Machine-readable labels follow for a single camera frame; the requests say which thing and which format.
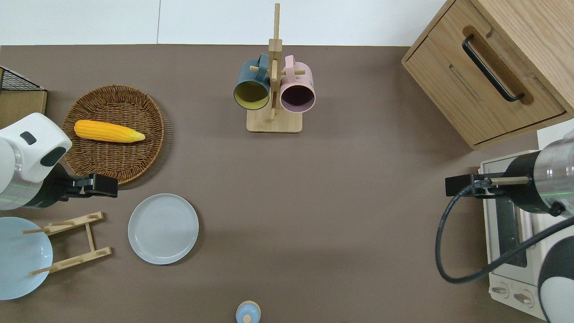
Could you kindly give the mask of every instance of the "mug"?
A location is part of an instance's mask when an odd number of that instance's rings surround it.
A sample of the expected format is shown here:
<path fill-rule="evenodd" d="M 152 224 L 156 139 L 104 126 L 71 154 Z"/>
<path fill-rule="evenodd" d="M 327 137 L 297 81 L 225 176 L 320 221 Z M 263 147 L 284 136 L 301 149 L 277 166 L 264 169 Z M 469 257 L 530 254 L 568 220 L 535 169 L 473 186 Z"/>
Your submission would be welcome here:
<path fill-rule="evenodd" d="M 250 66 L 259 67 L 254 72 Z M 246 61 L 239 70 L 237 85 L 233 91 L 235 102 L 247 110 L 259 110 L 269 102 L 269 55 L 261 54 L 259 59 Z"/>
<path fill-rule="evenodd" d="M 315 105 L 313 74 L 307 64 L 295 61 L 293 55 L 285 57 L 285 76 L 281 78 L 280 102 L 287 111 L 303 113 Z M 304 75 L 295 75 L 304 70 Z"/>

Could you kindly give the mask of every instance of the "corn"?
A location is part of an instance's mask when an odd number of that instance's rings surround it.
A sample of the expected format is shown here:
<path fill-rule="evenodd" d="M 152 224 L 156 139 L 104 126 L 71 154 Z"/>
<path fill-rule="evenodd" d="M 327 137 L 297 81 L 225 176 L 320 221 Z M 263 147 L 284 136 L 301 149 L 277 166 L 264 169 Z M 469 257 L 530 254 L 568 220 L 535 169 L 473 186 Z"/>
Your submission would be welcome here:
<path fill-rule="evenodd" d="M 73 129 L 79 137 L 85 139 L 112 141 L 114 143 L 133 143 L 145 139 L 142 133 L 132 128 L 108 122 L 78 120 Z"/>

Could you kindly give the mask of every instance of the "wicker basket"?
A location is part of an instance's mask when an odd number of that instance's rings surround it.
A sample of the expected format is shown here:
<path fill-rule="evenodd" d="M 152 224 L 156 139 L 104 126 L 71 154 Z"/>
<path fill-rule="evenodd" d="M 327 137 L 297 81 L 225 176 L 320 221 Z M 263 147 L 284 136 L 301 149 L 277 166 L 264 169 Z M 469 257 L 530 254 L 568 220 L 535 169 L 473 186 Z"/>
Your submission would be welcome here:
<path fill-rule="evenodd" d="M 143 133 L 145 139 L 134 143 L 83 139 L 73 130 L 82 119 L 127 126 Z M 62 129 L 72 140 L 72 148 L 64 156 L 72 172 L 113 177 L 118 184 L 138 178 L 153 164 L 165 136 L 164 119 L 154 100 L 124 85 L 108 85 L 84 94 L 70 108 Z"/>

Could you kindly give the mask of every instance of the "brown table surface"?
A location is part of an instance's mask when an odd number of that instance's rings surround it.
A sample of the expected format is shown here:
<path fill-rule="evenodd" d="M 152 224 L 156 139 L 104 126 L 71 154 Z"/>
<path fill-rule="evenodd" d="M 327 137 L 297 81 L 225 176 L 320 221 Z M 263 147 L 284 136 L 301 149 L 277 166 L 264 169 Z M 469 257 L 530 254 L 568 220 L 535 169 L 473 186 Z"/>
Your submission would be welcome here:
<path fill-rule="evenodd" d="M 261 322 L 539 322 L 492 300 L 488 279 L 446 283 L 434 261 L 444 178 L 536 149 L 536 134 L 472 151 L 402 67 L 406 50 L 284 46 L 313 70 L 317 104 L 301 133 L 269 134 L 248 132 L 232 98 L 241 63 L 265 46 L 2 46 L 1 65 L 49 91 L 56 123 L 84 93 L 126 84 L 156 100 L 168 131 L 117 199 L 0 212 L 42 226 L 103 211 L 96 247 L 113 248 L 0 302 L 0 321 L 234 322 L 252 299 Z M 127 239 L 131 212 L 158 193 L 187 199 L 200 221 L 194 248 L 169 266 Z M 55 260 L 89 251 L 81 229 L 51 240 Z M 443 254 L 453 275 L 486 264 L 480 201 L 454 208 Z"/>

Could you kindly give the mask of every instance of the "black handle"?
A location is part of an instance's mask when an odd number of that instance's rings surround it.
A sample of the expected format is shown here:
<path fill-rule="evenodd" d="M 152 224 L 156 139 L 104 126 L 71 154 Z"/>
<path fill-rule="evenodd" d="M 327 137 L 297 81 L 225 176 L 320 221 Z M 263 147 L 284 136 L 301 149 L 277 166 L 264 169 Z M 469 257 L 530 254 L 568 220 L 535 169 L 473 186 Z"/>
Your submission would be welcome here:
<path fill-rule="evenodd" d="M 473 34 L 468 36 L 463 41 L 463 50 L 464 52 L 470 57 L 470 59 L 474 62 L 474 64 L 478 67 L 478 69 L 486 76 L 486 78 L 490 81 L 490 84 L 494 86 L 494 88 L 502 95 L 502 97 L 507 100 L 508 102 L 514 102 L 516 100 L 521 99 L 524 97 L 523 94 L 519 94 L 517 97 L 512 96 L 502 85 L 502 83 L 497 79 L 497 77 L 488 69 L 485 63 L 478 57 L 478 55 L 472 50 L 468 42 L 474 37 Z"/>

